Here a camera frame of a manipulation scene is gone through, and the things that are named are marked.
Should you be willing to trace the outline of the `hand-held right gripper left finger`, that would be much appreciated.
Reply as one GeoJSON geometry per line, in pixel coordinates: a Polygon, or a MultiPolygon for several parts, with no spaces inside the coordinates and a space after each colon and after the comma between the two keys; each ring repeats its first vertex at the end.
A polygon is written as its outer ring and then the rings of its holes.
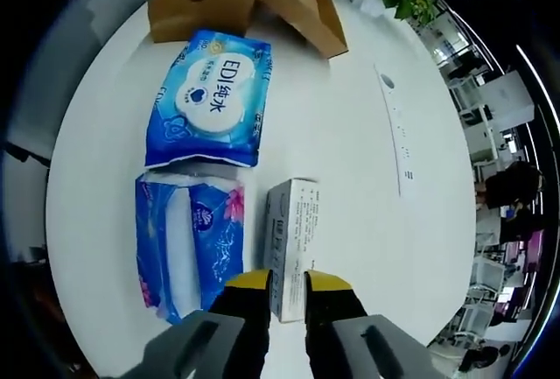
{"type": "Polygon", "coordinates": [[[258,378],[270,343],[270,270],[228,281],[197,310],[146,346],[143,378],[258,378]]]}

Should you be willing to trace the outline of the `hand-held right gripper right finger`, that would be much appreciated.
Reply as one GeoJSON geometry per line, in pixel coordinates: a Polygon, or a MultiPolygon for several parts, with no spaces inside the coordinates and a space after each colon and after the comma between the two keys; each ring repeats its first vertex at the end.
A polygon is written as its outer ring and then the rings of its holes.
{"type": "Polygon", "coordinates": [[[366,313],[353,287],[305,273],[305,349],[315,378],[436,378],[426,346],[388,318],[366,313]]]}

